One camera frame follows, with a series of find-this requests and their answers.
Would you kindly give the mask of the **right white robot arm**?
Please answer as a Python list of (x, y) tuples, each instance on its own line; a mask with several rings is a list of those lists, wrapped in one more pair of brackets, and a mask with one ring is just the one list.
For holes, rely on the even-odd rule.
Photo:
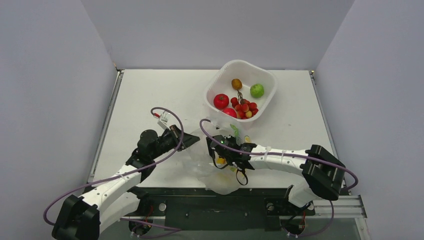
[(242, 175), (246, 170), (273, 170), (303, 177), (291, 184), (282, 199), (283, 209), (296, 213), (315, 199), (339, 199), (346, 166), (321, 145), (304, 150), (280, 150), (255, 143), (237, 144), (233, 137), (215, 135), (206, 138), (209, 155), (224, 158)]

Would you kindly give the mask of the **red fake apple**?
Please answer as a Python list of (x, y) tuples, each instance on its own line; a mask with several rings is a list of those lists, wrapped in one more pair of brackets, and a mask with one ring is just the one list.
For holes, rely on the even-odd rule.
[(237, 112), (233, 108), (226, 107), (222, 110), (222, 112), (226, 115), (229, 115), (233, 118), (237, 118)]

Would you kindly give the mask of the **yellow fake banana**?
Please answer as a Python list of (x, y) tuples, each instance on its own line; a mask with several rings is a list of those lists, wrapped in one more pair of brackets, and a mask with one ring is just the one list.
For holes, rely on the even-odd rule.
[(225, 165), (225, 164), (227, 164), (227, 161), (226, 161), (226, 159), (225, 159), (225, 158), (219, 157), (219, 158), (215, 161), (215, 163), (216, 163), (216, 164), (218, 164), (218, 165)]

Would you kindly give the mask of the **red fake grape bunch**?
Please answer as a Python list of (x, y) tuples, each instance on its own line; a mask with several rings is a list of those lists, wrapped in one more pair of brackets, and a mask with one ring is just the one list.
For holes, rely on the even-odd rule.
[(229, 103), (237, 112), (237, 119), (240, 120), (250, 119), (259, 112), (258, 105), (244, 98), (241, 92), (238, 92), (236, 97), (230, 98)]

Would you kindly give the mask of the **clear plastic bag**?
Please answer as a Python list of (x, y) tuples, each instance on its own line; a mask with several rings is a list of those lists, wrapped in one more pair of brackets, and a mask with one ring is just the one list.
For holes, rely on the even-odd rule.
[(206, 190), (220, 195), (228, 195), (248, 183), (243, 173), (238, 172), (235, 166), (229, 165), (216, 152), (209, 153), (207, 135), (222, 135), (226, 139), (235, 139), (237, 144), (249, 142), (247, 132), (235, 118), (224, 116), (222, 113), (213, 113), (205, 121), (203, 128), (190, 132), (199, 137), (199, 141), (187, 149), (189, 159), (183, 161), (183, 168), (188, 174), (196, 177), (205, 185)]

